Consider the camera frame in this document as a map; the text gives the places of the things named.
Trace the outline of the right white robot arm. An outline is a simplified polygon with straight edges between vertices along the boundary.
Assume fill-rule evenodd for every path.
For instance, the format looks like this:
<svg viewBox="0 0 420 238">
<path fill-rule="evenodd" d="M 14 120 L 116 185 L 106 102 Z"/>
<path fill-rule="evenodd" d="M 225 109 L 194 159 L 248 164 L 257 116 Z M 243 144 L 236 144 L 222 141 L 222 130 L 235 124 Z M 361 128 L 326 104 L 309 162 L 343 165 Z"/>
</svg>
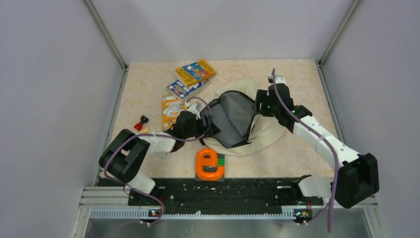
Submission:
<svg viewBox="0 0 420 238">
<path fill-rule="evenodd" d="M 296 204 L 310 197 L 330 198 L 351 208 L 379 192 L 378 162 L 371 153 L 361 154 L 326 130 L 303 105 L 295 105 L 289 88 L 276 83 L 257 90 L 255 114 L 274 117 L 292 134 L 307 142 L 333 169 L 333 179 L 308 176 L 290 191 Z"/>
</svg>

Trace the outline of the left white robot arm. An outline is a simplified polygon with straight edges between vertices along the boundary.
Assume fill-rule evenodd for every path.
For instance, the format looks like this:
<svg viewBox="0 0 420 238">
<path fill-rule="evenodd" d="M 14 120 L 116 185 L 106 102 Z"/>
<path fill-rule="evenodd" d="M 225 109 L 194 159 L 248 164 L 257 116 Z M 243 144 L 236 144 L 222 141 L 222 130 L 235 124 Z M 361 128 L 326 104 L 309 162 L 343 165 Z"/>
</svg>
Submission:
<svg viewBox="0 0 420 238">
<path fill-rule="evenodd" d="M 140 191 L 140 199 L 147 205 L 158 201 L 155 181 L 141 172 L 147 154 L 172 153 L 188 141 L 215 135 L 221 130 L 213 123 L 212 115 L 197 116 L 183 111 L 175 124 L 160 133 L 135 134 L 123 129 L 99 158 L 99 166 L 109 178 Z"/>
</svg>

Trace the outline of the cream canvas student bag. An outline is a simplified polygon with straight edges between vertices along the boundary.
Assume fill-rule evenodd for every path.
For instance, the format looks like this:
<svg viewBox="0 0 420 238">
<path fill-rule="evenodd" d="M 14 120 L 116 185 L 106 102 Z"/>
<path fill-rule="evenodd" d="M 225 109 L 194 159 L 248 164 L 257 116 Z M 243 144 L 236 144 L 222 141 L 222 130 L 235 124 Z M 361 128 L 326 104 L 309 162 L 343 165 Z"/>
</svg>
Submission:
<svg viewBox="0 0 420 238">
<path fill-rule="evenodd" d="M 253 113 L 259 86 L 251 79 L 236 80 L 213 90 L 205 101 L 201 116 L 212 114 L 221 130 L 200 142 L 219 154 L 245 157 L 278 141 L 286 131 L 276 118 Z"/>
</svg>

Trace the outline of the yellow treehouse book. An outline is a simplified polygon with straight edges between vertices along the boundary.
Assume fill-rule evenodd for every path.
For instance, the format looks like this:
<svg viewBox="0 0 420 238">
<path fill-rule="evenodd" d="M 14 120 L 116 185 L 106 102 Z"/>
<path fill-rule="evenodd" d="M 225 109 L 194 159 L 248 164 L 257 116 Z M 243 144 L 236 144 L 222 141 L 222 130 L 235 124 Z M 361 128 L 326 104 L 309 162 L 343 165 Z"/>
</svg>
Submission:
<svg viewBox="0 0 420 238">
<path fill-rule="evenodd" d="M 208 80 L 216 75 L 216 70 L 205 60 L 178 67 L 175 73 L 179 81 L 186 87 L 191 87 L 199 82 Z"/>
</svg>

